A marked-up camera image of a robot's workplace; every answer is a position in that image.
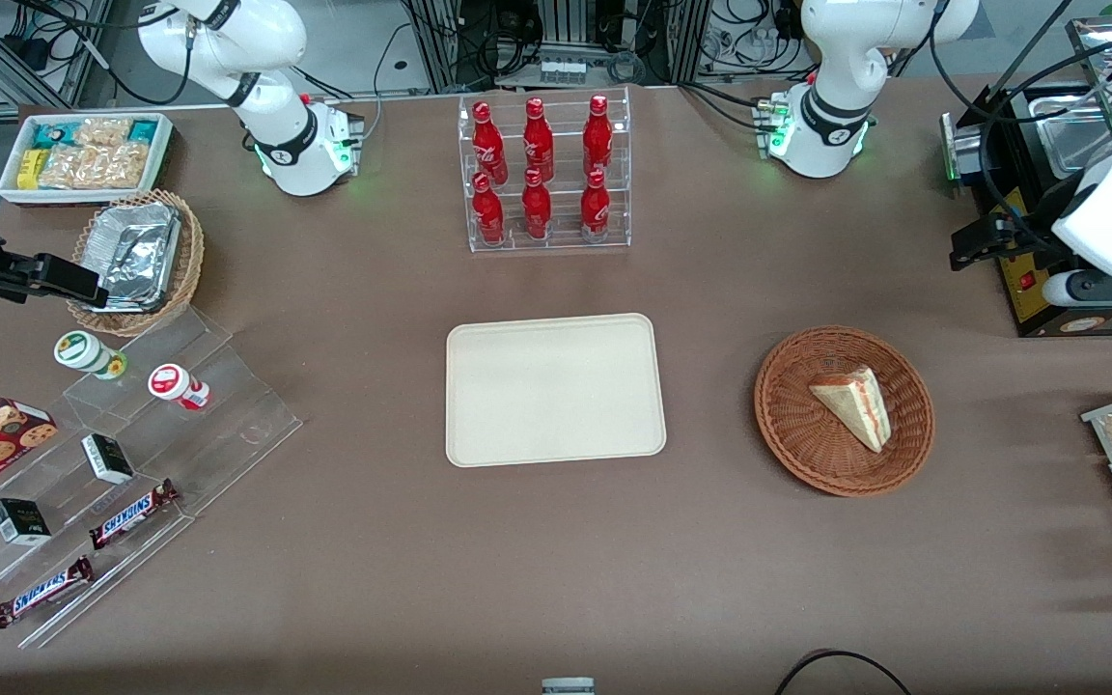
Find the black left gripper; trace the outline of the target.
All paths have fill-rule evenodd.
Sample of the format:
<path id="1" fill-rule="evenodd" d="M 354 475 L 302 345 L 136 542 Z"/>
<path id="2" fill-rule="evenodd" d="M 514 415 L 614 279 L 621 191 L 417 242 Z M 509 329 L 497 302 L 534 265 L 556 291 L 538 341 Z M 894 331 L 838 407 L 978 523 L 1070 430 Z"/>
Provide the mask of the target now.
<path id="1" fill-rule="evenodd" d="M 952 234 L 949 265 L 959 272 L 989 257 L 1024 255 L 1032 256 L 1035 268 L 1048 269 L 1065 262 L 1065 245 L 1053 234 L 1053 224 L 1037 216 L 994 216 L 992 224 L 969 224 Z"/>

